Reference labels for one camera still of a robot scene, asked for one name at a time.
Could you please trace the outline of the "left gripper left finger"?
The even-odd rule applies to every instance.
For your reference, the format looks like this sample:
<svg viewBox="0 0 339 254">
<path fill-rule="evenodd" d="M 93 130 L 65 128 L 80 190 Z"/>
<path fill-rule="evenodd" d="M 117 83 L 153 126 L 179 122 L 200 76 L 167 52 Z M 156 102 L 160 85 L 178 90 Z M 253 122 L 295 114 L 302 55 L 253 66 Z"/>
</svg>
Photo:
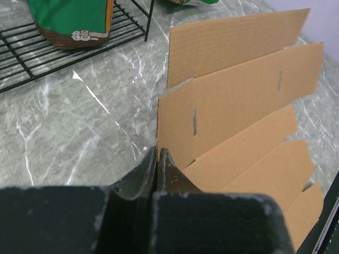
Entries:
<svg viewBox="0 0 339 254">
<path fill-rule="evenodd" d="M 114 183 L 107 205 L 110 253 L 147 253 L 151 196 L 157 185 L 157 150 L 151 147 L 142 161 Z"/>
</svg>

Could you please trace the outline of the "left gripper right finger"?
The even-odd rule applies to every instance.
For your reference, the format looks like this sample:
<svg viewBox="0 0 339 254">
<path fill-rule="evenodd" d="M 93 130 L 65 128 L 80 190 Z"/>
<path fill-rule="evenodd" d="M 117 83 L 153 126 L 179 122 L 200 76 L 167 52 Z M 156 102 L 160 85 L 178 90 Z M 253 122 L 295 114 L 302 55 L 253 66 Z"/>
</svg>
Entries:
<svg viewBox="0 0 339 254">
<path fill-rule="evenodd" d="M 203 194 L 176 166 L 168 149 L 162 148 L 158 161 L 157 189 L 161 194 Z"/>
</svg>

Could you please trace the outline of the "brown cardboard box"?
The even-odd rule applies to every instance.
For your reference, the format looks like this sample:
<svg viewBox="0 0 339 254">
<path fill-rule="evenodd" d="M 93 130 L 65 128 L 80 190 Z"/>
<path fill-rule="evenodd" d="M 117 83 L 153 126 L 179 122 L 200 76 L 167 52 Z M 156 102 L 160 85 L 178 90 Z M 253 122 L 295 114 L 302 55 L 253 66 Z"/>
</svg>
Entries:
<svg viewBox="0 0 339 254">
<path fill-rule="evenodd" d="M 260 193 L 283 210 L 298 249 L 323 210 L 292 102 L 313 94 L 321 42 L 297 45 L 309 9 L 171 27 L 157 145 L 207 193 Z"/>
</svg>

